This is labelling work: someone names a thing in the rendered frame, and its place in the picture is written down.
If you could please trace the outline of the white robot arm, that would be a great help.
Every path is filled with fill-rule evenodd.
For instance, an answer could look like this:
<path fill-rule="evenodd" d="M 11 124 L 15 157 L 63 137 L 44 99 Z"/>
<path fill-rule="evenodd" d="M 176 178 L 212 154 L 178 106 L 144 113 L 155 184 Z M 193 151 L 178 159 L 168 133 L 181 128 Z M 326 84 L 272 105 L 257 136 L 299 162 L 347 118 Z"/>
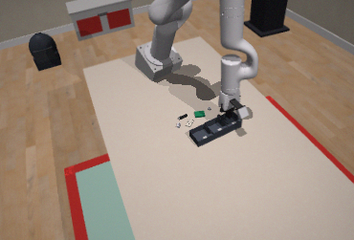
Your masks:
<path fill-rule="evenodd" d="M 243 38 L 244 6 L 245 0 L 220 0 L 221 45 L 248 56 L 245 62 L 241 62 L 238 55 L 224 55 L 221 58 L 221 90 L 227 94 L 238 92 L 240 81 L 256 77 L 258 70 L 257 53 Z M 144 49 L 150 63 L 157 66 L 172 63 L 176 55 L 172 47 L 176 31 L 188 20 L 191 11 L 191 0 L 155 0 L 150 5 L 148 16 L 155 28 L 152 44 L 149 42 Z M 230 103 L 236 108 L 239 119 L 249 116 L 246 106 L 235 98 Z"/>

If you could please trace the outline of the beige domino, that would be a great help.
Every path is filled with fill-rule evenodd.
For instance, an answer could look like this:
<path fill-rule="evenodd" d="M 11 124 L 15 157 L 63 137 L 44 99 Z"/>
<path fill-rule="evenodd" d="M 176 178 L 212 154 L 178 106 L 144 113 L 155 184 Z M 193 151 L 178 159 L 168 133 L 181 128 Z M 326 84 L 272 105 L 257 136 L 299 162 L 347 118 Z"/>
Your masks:
<path fill-rule="evenodd" d="M 186 126 L 187 126 L 187 127 L 191 127 L 191 125 L 192 125 L 193 122 L 194 122 L 194 120 L 189 119 L 188 122 L 187 122 L 187 124 L 186 124 Z"/>

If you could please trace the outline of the dark grey rack of bins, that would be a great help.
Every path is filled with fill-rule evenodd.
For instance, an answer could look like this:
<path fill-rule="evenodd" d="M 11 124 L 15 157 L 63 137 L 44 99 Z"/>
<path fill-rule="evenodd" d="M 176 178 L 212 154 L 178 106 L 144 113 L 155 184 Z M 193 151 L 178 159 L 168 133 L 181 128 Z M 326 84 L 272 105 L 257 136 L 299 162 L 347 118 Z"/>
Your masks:
<path fill-rule="evenodd" d="M 242 119 L 239 119 L 235 112 L 233 112 L 233 118 L 230 119 L 226 117 L 226 113 L 219 117 L 189 130 L 189 136 L 198 147 L 242 127 Z"/>

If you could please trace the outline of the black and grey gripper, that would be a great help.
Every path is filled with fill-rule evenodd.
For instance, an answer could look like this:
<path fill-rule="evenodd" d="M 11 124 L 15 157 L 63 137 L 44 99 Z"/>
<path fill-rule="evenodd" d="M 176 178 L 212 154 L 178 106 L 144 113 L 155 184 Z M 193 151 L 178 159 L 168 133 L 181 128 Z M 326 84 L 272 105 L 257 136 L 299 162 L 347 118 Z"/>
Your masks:
<path fill-rule="evenodd" d="M 233 117 L 234 106 L 230 103 L 230 100 L 234 98 L 240 102 L 240 90 L 238 91 L 238 93 L 236 92 L 234 94 L 227 94 L 222 90 L 220 91 L 218 106 L 219 107 L 221 106 L 220 107 L 221 113 L 226 112 L 226 117 L 228 119 Z"/>

